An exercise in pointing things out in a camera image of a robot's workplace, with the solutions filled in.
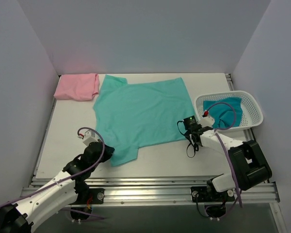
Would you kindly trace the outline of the dark teal t shirt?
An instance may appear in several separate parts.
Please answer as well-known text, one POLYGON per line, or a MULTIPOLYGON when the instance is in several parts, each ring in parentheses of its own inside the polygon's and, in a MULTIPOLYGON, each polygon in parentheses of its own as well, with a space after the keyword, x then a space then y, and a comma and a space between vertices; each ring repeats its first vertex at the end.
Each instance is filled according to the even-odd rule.
POLYGON ((229 97, 222 100, 203 101, 203 109, 215 119, 213 128, 238 127, 242 119, 241 98, 229 97))

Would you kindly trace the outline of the mint green t shirt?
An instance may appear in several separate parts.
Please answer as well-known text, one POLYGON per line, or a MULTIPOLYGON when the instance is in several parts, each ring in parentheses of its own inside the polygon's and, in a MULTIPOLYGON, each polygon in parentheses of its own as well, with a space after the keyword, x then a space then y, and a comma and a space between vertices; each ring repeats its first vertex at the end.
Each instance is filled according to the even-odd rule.
POLYGON ((96 131, 115 149, 112 166, 136 160, 140 148, 183 140, 177 122, 194 115, 182 78, 129 84, 106 75, 93 109, 96 131))

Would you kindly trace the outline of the white perforated plastic basket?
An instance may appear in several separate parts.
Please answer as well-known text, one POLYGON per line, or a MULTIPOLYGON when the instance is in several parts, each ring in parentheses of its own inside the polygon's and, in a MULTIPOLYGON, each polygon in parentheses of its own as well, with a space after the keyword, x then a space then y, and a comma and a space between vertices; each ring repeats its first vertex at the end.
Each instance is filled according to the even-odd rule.
POLYGON ((199 123, 214 129, 239 131, 263 122, 257 101, 244 91, 201 95, 196 98, 194 107, 199 123))

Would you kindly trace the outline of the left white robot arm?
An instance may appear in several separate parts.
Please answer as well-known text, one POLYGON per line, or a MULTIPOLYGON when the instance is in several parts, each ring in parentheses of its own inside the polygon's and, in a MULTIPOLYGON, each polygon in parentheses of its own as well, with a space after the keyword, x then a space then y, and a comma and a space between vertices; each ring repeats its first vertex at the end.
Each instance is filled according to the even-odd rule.
POLYGON ((32 233, 67 205, 86 202, 90 198, 86 179, 100 163, 111 159, 114 151, 102 142, 91 142, 46 185, 1 205, 0 233, 32 233))

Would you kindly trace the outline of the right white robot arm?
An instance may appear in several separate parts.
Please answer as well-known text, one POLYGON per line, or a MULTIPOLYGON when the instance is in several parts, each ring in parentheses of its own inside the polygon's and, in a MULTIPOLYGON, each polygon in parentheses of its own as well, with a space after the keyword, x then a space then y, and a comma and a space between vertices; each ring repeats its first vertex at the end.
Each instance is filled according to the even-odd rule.
POLYGON ((223 154, 228 162, 229 173, 208 181, 205 190, 210 200, 219 199, 223 192, 231 189, 246 191, 272 177, 272 170, 257 141, 230 138, 210 126, 202 126, 194 116, 178 123, 183 123, 185 132, 181 134, 195 152, 200 147, 210 148, 223 154))

